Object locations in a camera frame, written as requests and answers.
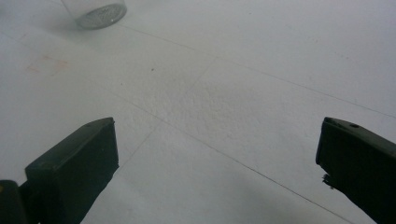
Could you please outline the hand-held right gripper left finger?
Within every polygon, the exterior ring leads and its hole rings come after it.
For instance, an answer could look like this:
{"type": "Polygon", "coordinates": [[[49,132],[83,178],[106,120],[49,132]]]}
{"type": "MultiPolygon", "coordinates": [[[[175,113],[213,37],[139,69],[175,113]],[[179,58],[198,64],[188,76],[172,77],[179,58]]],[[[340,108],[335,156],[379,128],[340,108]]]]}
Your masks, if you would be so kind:
{"type": "Polygon", "coordinates": [[[29,220],[80,224],[118,168],[114,119],[81,126],[25,168],[29,220]]]}

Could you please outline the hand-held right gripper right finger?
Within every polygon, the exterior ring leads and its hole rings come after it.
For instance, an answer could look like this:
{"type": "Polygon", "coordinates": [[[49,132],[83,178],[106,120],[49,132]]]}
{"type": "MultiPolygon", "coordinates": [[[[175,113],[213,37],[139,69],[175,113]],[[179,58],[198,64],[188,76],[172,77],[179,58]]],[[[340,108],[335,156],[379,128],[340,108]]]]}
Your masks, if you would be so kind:
{"type": "Polygon", "coordinates": [[[396,224],[396,144],[355,123],[325,118],[316,154],[323,182],[376,224],[396,224]]]}

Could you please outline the clear glass jar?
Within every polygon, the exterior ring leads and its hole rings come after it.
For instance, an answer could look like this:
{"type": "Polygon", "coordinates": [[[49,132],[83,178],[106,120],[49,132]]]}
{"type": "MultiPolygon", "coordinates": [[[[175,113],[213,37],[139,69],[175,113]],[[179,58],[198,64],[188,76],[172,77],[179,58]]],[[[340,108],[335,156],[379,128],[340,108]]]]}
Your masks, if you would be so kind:
{"type": "Polygon", "coordinates": [[[120,21],[127,13],[124,0],[61,0],[78,27],[97,30],[120,21]]]}

